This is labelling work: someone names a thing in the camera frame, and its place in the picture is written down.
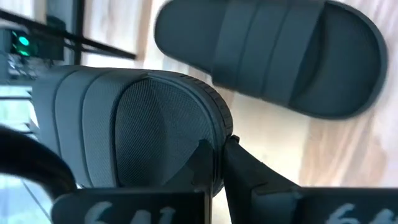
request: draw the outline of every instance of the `wooden floor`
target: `wooden floor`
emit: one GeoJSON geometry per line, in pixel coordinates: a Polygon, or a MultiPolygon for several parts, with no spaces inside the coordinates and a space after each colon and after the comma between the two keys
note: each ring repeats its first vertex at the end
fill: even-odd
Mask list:
{"type": "MultiPolygon", "coordinates": [[[[139,60],[85,55],[94,67],[172,70],[211,84],[211,78],[163,55],[153,40],[165,0],[86,0],[85,35],[135,52],[139,60]]],[[[324,121],[215,87],[229,105],[234,133],[260,161],[300,185],[398,187],[398,4],[396,0],[343,1],[367,15],[389,49],[387,83],[368,112],[324,121]]],[[[215,198],[213,222],[228,223],[224,192],[215,198]]]]}

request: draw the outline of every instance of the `green light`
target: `green light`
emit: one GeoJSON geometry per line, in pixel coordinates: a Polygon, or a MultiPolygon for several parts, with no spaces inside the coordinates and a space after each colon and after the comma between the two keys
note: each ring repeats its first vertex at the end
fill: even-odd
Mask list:
{"type": "Polygon", "coordinates": [[[20,50],[19,53],[23,56],[29,56],[29,53],[23,50],[20,50]]]}
{"type": "Polygon", "coordinates": [[[21,44],[23,44],[23,45],[25,45],[25,46],[28,46],[28,45],[29,45],[29,40],[26,39],[26,37],[19,37],[18,40],[19,40],[19,42],[20,42],[21,44]]]}

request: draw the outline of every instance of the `light wood surface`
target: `light wood surface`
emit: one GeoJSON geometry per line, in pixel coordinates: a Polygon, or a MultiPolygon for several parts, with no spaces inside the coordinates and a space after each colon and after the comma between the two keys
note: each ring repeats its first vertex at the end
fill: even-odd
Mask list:
{"type": "MultiPolygon", "coordinates": [[[[89,37],[117,47],[128,46],[124,49],[135,52],[145,44],[145,55],[140,57],[143,62],[128,65],[186,73],[211,85],[208,75],[166,57],[156,47],[154,22],[166,0],[89,1],[92,7],[87,7],[86,21],[90,23],[85,24],[89,37]]],[[[234,133],[241,137],[242,146],[290,180],[311,186],[398,187],[398,4],[396,0],[342,2],[373,20],[389,49],[387,82],[369,111],[344,121],[325,121],[216,89],[232,111],[234,133]]],[[[102,61],[85,63],[104,65],[102,61]]],[[[121,62],[110,63],[118,66],[121,62]]],[[[222,192],[215,198],[214,223],[229,222],[224,197],[222,192]]]]}

